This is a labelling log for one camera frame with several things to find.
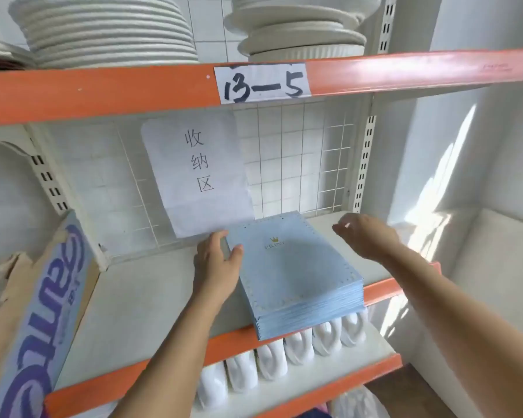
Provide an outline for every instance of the person's left hand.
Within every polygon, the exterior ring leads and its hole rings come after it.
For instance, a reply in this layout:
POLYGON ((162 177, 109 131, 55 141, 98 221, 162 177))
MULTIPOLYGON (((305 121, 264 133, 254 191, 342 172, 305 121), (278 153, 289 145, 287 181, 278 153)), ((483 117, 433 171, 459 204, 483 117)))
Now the person's left hand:
POLYGON ((229 259, 225 260, 221 238, 228 234, 226 230, 211 233, 208 239, 198 244, 194 257, 194 293, 216 301, 219 306, 223 305, 237 287, 244 255, 244 247, 237 245, 232 249, 229 259))

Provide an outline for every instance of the hand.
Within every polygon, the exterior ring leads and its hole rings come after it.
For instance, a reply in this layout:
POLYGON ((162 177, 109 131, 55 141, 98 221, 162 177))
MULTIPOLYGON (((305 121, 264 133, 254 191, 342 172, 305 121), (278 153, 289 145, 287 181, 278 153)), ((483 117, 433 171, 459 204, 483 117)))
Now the hand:
POLYGON ((366 214, 347 213, 332 228, 353 251, 369 260, 381 262, 384 256, 400 245, 394 229, 366 214))
POLYGON ((213 300, 219 307, 237 287, 240 264, 244 256, 244 247, 237 245, 232 249, 230 258, 225 260, 221 250, 221 238, 228 234, 226 230, 211 233, 208 239, 198 244, 194 257, 194 294, 213 300))

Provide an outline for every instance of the white shelf surface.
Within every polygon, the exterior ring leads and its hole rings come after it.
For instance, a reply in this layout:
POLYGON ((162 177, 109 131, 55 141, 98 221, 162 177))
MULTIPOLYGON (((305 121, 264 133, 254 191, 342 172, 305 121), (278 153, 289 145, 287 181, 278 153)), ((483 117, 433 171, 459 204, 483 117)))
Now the white shelf surface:
MULTIPOLYGON (((276 381, 267 381, 260 376, 258 386, 247 393, 236 393, 229 389, 229 398, 220 408, 202 410, 197 401, 191 418, 247 418, 275 408, 285 402, 318 389, 362 368, 394 355, 395 351, 371 324, 366 326, 366 342, 360 346, 343 346, 335 354, 322 357, 305 365, 288 363, 287 374, 276 381)), ((77 418, 107 417, 117 402, 103 405, 77 418)))
MULTIPOLYGON (((356 255, 331 225, 343 212, 308 221, 369 285, 389 277, 379 264, 356 255)), ((112 265, 102 273, 66 359, 56 390, 149 359, 192 294, 195 247, 112 265)), ((251 324, 239 292, 225 302, 211 336, 251 324)))

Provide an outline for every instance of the plastic bag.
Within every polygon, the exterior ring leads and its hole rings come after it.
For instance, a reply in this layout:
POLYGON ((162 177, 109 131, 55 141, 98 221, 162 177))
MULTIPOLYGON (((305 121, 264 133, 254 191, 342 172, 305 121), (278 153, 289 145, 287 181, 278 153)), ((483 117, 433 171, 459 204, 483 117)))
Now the plastic bag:
POLYGON ((390 418, 378 398, 360 386, 331 401, 333 418, 390 418))

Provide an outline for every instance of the person's right arm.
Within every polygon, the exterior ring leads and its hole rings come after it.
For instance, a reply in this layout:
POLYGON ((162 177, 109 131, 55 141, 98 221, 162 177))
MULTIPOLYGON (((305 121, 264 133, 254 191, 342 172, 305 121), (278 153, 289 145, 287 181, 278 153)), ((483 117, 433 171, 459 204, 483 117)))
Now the person's right arm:
POLYGON ((395 277, 486 418, 523 418, 523 333, 435 271, 377 218, 349 213, 333 229, 395 277))

